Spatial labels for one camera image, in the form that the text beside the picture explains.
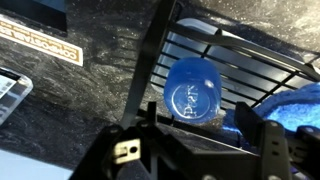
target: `white paper tag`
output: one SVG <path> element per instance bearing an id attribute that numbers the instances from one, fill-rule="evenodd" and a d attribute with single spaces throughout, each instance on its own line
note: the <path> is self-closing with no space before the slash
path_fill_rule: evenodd
<path id="1" fill-rule="evenodd" d="M 0 37 L 50 54 L 70 63 L 83 65 L 82 48 L 27 28 L 0 16 Z"/>
<path id="2" fill-rule="evenodd" d="M 16 81 L 5 76 L 0 76 L 0 99 L 16 84 Z"/>

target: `granite countertop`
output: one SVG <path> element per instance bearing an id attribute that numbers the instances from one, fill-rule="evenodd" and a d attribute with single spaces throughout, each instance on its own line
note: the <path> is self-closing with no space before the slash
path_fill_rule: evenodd
<path id="1" fill-rule="evenodd" d="M 68 37 L 58 38 L 83 48 L 83 67 L 1 39 L 0 65 L 27 75 L 34 89 L 0 127 L 0 148 L 74 168 L 99 130 L 121 119 L 157 2 L 68 0 Z M 316 0 L 181 3 L 181 18 L 201 19 L 320 67 Z M 149 87 L 143 104 L 161 98 Z"/>

